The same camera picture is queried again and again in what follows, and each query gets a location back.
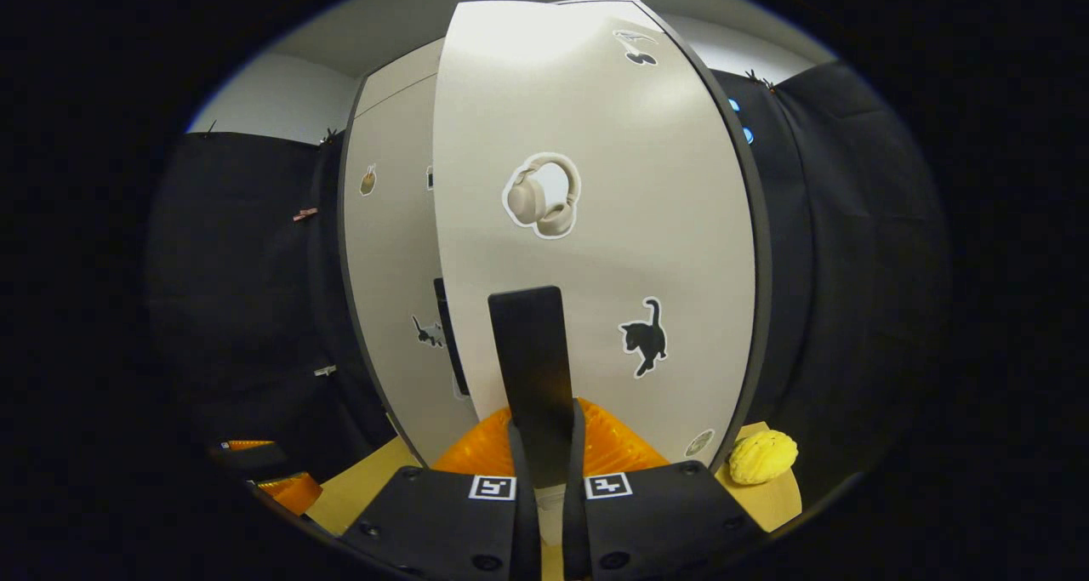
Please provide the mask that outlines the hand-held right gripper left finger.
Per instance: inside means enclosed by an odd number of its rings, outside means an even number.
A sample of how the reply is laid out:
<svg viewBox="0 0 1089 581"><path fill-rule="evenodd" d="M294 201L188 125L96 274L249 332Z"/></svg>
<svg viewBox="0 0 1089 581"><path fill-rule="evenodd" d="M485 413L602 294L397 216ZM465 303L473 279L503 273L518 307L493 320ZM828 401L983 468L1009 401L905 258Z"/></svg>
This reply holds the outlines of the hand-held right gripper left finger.
<svg viewBox="0 0 1089 581"><path fill-rule="evenodd" d="M538 580L539 515L510 409L428 466L403 465L341 535L396 580Z"/></svg>

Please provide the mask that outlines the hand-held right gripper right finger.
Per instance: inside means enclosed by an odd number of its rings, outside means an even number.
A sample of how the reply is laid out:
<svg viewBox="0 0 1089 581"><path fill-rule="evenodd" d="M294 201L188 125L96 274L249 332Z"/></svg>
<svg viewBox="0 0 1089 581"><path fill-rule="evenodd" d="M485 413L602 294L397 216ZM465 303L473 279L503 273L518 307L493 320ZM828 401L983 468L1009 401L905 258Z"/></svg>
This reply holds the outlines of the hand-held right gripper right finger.
<svg viewBox="0 0 1089 581"><path fill-rule="evenodd" d="M705 580L767 532L698 461L587 475L586 415L573 401L562 514L565 580Z"/></svg>

